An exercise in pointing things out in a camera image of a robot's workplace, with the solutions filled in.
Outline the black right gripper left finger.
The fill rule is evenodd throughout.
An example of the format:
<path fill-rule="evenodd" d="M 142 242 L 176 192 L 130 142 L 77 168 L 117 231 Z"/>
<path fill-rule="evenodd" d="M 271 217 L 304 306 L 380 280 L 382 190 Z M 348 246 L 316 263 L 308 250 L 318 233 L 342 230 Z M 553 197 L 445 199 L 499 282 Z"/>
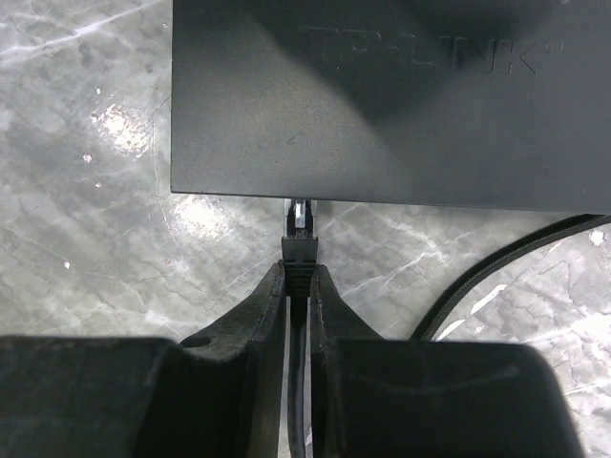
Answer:
<path fill-rule="evenodd" d="M 274 457 L 285 275 L 181 343 L 8 336 L 1 341 L 5 457 Z"/>

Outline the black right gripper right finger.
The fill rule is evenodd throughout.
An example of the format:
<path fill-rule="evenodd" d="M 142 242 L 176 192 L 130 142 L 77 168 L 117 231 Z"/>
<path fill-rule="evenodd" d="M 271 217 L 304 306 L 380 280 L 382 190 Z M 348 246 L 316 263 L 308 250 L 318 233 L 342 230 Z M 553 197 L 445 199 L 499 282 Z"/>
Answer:
<path fill-rule="evenodd" d="M 318 457 L 580 457 L 555 374 L 515 343 L 387 340 L 311 280 Z"/>

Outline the black network switch box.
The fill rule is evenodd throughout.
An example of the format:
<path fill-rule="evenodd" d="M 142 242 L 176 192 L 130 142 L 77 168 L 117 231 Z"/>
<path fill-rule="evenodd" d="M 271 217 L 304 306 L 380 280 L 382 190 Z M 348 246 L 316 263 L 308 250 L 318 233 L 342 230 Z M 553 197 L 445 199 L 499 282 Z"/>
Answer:
<path fill-rule="evenodd" d="M 610 210 L 606 1 L 177 1 L 171 189 Z"/>

